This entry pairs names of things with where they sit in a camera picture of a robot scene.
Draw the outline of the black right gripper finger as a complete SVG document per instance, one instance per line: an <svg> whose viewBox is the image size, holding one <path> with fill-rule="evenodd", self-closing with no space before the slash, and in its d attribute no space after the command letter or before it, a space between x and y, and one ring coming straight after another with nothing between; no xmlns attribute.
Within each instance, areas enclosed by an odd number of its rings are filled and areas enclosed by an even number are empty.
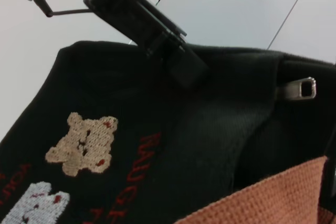
<svg viewBox="0 0 336 224"><path fill-rule="evenodd" d="M320 206L335 209L335 154L324 154L327 158L322 175Z"/></svg>

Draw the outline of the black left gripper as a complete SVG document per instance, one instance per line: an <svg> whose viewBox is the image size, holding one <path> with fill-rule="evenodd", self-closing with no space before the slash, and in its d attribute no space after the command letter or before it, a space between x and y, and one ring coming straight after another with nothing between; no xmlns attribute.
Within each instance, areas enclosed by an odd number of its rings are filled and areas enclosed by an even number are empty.
<svg viewBox="0 0 336 224"><path fill-rule="evenodd" d="M207 64L183 40L186 32L149 0L85 0L97 16L124 34L182 88L196 88Z"/></svg>

